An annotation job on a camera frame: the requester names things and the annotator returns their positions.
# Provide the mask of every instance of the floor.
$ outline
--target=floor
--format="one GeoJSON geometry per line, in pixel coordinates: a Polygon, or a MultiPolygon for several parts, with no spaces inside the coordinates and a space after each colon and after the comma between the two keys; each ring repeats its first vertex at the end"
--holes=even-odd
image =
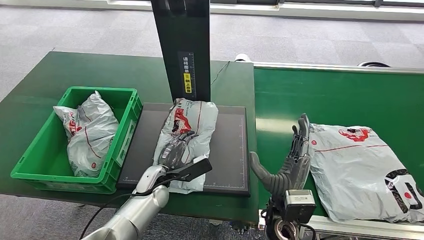
{"type": "MultiPolygon", "coordinates": [[[[424,69],[424,24],[287,19],[214,14],[212,60],[246,53],[253,61],[357,65],[378,61],[424,69]]],[[[160,57],[153,14],[146,11],[20,8],[0,5],[0,101],[49,52],[160,57]]],[[[0,240],[75,240],[96,207],[0,195],[0,240]]],[[[102,212],[89,228],[113,214],[102,212]]],[[[145,239],[262,239],[229,223],[157,216],[145,239]]]]}

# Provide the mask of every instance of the black post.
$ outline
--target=black post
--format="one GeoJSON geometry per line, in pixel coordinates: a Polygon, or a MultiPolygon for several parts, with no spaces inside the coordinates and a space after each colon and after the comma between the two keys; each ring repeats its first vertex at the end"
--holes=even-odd
{"type": "Polygon", "coordinates": [[[172,100],[211,100],[209,0],[151,0],[172,100]]]}

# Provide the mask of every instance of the green plastic crate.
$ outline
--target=green plastic crate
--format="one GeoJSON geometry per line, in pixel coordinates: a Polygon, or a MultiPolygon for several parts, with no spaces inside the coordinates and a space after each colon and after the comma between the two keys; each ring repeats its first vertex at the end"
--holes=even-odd
{"type": "Polygon", "coordinates": [[[115,185],[143,106],[133,88],[82,86],[68,88],[57,105],[76,109],[94,91],[100,93],[119,122],[99,176],[74,176],[68,161],[68,138],[62,121],[52,108],[47,121],[10,173],[12,178],[39,190],[96,194],[116,191],[115,185]]]}

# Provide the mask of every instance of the package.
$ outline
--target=package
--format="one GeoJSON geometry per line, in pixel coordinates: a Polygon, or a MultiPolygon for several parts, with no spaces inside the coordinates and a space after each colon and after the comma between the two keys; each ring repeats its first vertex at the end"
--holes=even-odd
{"type": "Polygon", "coordinates": [[[68,138],[67,155],[76,177],[98,177],[119,123],[95,91],[77,109],[54,106],[68,138]]]}
{"type": "MultiPolygon", "coordinates": [[[[217,117],[218,108],[213,102],[176,99],[160,131],[153,164],[157,165],[161,156],[169,152],[167,147],[175,146],[183,149],[177,156],[185,165],[208,158],[209,142],[215,131],[217,117]],[[177,141],[178,139],[185,140],[185,143],[177,141]]],[[[190,182],[172,181],[169,191],[181,194],[203,191],[205,178],[206,175],[203,174],[190,182]]]]}
{"type": "Polygon", "coordinates": [[[424,221],[423,193],[371,128],[311,124],[309,140],[310,171],[333,221],[424,221]]]}

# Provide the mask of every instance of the robotic hand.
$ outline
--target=robotic hand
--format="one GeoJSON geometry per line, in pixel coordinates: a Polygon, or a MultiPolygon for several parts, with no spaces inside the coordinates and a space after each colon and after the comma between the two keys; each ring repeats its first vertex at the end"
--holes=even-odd
{"type": "Polygon", "coordinates": [[[314,196],[302,190],[310,169],[309,119],[302,114],[299,130],[293,126],[290,152],[277,174],[270,174],[259,162],[255,152],[250,153],[250,167],[265,189],[271,193],[267,208],[261,212],[265,218],[265,234],[270,240],[297,240],[299,227],[315,231],[306,225],[315,210],[314,196]]]}
{"type": "Polygon", "coordinates": [[[190,182],[203,175],[212,166],[207,158],[182,162],[187,143],[195,137],[192,132],[177,136],[165,146],[159,165],[149,167],[141,177],[130,198],[115,215],[101,228],[83,238],[83,240],[137,240],[161,208],[168,203],[170,196],[167,186],[174,180],[190,182]]]}

